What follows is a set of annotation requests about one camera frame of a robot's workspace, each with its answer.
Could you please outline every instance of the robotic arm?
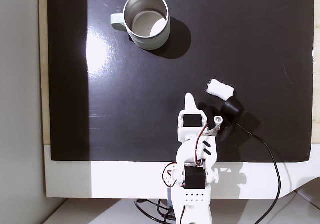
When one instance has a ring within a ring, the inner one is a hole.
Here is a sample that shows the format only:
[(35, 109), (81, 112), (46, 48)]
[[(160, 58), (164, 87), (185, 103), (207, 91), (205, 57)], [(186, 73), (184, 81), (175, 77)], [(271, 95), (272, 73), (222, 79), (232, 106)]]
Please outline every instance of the robotic arm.
[[(207, 92), (229, 98), (233, 88), (211, 80)], [(216, 135), (223, 118), (215, 116), (215, 128), (208, 130), (207, 116), (196, 106), (191, 93), (185, 95), (185, 108), (178, 117), (178, 141), (182, 143), (176, 162), (164, 170), (167, 183), (171, 183), (171, 198), (177, 224), (212, 224), (210, 210), (211, 183), (218, 183)]]

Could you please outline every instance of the mug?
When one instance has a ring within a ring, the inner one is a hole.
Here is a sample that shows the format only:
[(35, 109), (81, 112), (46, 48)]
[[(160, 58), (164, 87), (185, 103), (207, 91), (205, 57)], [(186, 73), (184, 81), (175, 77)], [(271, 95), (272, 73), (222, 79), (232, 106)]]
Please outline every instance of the mug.
[(127, 31), (139, 47), (154, 50), (169, 38), (169, 9), (165, 0), (127, 0), (123, 13), (111, 14), (111, 25)]

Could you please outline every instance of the mug handle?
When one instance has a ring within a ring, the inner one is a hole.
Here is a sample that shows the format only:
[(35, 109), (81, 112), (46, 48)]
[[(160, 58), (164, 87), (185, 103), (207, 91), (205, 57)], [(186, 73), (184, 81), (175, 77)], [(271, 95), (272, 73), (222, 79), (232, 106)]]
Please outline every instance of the mug handle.
[(116, 30), (127, 31), (124, 20), (125, 20), (125, 16), (123, 13), (111, 14), (111, 25)]

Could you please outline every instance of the wall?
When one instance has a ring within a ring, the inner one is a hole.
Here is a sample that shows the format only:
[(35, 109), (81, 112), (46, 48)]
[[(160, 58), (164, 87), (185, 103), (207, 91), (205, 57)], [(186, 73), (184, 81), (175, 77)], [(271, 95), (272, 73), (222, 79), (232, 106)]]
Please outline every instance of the wall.
[(0, 223), (41, 223), (46, 198), (40, 113), (38, 0), (0, 0)]

